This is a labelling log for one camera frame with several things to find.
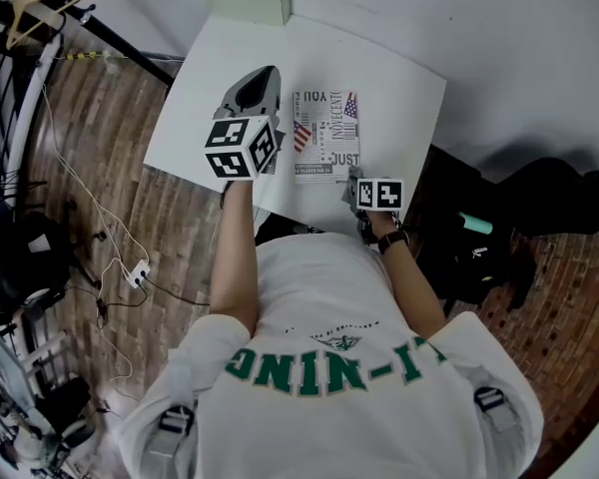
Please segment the person's left forearm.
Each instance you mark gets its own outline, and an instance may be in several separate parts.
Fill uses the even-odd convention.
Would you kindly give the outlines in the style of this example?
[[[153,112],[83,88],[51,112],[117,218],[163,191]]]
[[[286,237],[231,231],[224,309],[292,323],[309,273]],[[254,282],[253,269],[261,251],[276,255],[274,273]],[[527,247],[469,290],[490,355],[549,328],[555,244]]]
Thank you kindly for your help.
[[[211,277],[210,312],[234,317],[253,335],[259,320],[253,183],[225,192]]]

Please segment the printed flag cover book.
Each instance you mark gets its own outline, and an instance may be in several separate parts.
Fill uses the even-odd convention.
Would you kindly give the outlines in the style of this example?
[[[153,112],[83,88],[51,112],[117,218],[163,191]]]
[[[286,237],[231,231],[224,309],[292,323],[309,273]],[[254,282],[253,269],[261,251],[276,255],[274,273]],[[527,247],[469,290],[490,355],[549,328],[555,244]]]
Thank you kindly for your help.
[[[299,184],[347,180],[359,165],[357,93],[294,93],[295,177]]]

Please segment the white table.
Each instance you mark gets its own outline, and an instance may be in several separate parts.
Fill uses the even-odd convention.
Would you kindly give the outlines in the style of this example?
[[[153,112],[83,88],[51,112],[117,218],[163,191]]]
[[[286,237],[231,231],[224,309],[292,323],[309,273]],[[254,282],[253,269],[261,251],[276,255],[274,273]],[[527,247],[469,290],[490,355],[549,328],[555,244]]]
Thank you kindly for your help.
[[[286,136],[275,173],[254,183],[254,204],[260,211],[322,231],[356,233],[356,219],[341,198],[342,184],[295,181],[293,94],[317,90],[356,93],[360,166],[368,177],[402,179],[403,202],[410,204],[445,80],[379,45],[297,16],[282,27],[210,17],[168,94],[145,164],[222,191],[224,183],[203,152],[213,114],[231,86],[266,65],[281,71],[279,116]]]

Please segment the black coat stand pole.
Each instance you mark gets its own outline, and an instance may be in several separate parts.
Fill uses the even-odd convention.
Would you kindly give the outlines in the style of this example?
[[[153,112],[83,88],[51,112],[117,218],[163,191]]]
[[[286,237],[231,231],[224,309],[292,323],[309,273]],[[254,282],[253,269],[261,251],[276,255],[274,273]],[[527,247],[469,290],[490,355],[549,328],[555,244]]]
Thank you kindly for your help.
[[[111,28],[103,22],[92,16],[89,10],[80,9],[76,6],[70,6],[65,10],[65,13],[77,20],[80,25],[88,32],[95,35],[104,43],[113,47],[119,53],[126,56],[129,60],[135,62],[142,69],[153,75],[160,82],[165,84],[168,89],[171,89],[175,78],[164,71],[161,67],[150,60],[140,50],[131,45],[128,41],[119,36]]]

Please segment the black metal railing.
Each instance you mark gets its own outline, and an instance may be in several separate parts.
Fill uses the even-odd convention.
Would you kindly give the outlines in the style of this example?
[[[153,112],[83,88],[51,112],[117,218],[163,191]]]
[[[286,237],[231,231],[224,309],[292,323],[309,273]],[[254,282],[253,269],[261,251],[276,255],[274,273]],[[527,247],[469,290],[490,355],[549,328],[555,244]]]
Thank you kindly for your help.
[[[11,5],[0,0],[0,203],[14,206],[25,185],[30,129],[62,37],[45,26],[8,49],[12,17]]]

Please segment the black wristwatch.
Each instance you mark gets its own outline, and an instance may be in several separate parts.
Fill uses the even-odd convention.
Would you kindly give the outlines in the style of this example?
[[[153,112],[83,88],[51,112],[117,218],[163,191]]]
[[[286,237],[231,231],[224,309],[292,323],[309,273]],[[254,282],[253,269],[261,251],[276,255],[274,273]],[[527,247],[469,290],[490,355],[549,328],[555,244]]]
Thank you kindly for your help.
[[[404,242],[409,245],[409,236],[403,229],[392,231],[377,241],[377,247],[380,254],[385,254],[395,243]]]

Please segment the teal bottle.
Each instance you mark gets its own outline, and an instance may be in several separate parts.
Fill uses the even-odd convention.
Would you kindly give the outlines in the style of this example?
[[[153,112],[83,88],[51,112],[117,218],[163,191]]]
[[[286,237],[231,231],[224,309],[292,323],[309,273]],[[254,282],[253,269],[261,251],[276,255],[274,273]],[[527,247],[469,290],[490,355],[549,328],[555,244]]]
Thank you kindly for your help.
[[[463,227],[466,230],[489,236],[493,231],[491,222],[470,216],[463,212],[458,212],[457,215],[463,219]]]

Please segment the black backpack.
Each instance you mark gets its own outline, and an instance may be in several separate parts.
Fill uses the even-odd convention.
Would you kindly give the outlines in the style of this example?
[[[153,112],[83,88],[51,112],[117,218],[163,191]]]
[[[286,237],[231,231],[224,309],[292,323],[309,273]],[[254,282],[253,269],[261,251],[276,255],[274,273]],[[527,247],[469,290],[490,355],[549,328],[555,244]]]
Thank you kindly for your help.
[[[476,169],[431,146],[406,217],[415,237],[415,258],[450,313],[458,301],[479,304],[490,291],[512,288],[509,310],[520,308],[537,263],[530,245],[513,242],[514,227],[495,206],[492,182]],[[491,222],[489,236],[466,230],[463,212]]]

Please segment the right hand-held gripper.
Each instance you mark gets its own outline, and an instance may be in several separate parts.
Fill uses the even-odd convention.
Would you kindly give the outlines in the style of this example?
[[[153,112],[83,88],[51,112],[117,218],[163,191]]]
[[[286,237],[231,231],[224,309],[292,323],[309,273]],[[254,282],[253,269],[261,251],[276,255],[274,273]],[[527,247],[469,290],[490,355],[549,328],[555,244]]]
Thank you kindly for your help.
[[[373,212],[402,211],[403,180],[389,178],[358,179],[356,208]]]

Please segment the person's right forearm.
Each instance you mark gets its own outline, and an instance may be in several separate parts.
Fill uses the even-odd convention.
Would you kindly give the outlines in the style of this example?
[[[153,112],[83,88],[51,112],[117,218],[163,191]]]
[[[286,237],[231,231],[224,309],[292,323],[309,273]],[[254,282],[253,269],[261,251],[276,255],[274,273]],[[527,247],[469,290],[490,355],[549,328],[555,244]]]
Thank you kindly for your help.
[[[375,237],[398,230],[388,213],[368,212]],[[395,243],[382,255],[393,296],[408,326],[421,337],[428,339],[446,323],[438,298],[419,269],[408,245]]]

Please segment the white t-shirt with green print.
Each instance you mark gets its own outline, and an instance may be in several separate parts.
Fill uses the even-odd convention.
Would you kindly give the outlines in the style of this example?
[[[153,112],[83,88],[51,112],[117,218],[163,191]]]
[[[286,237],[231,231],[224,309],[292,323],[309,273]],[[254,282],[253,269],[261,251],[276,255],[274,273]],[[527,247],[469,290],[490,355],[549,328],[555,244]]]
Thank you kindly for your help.
[[[121,427],[133,479],[517,479],[532,462],[540,403],[476,315],[421,337],[347,236],[257,260],[254,334],[199,318]]]

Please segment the black office chair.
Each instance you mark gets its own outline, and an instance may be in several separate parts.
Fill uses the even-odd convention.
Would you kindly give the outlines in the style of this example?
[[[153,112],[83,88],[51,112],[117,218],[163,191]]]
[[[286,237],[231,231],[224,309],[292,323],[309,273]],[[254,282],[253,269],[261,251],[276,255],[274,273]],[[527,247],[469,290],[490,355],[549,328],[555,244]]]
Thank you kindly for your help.
[[[72,241],[74,202],[64,204],[55,221],[30,212],[17,221],[0,219],[0,324],[10,322],[18,310],[39,317],[65,296],[71,270],[77,270],[94,288],[102,283],[91,276],[76,256],[86,242]]]

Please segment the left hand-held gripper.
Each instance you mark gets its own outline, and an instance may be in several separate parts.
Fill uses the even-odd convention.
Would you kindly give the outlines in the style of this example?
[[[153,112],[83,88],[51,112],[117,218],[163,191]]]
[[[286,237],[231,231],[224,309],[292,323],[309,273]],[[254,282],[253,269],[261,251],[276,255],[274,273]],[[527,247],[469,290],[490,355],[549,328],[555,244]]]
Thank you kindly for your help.
[[[226,92],[204,145],[217,179],[252,181],[277,157],[285,137],[279,129],[281,88],[280,70],[264,66]]]

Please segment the white power strip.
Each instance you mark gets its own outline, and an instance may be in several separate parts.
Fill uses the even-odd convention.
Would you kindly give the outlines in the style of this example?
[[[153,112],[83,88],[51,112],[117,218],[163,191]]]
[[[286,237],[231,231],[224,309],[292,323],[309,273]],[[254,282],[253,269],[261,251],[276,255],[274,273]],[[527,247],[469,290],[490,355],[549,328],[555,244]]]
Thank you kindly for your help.
[[[150,265],[145,259],[140,259],[136,266],[127,274],[127,281],[132,288],[141,286],[150,272]]]

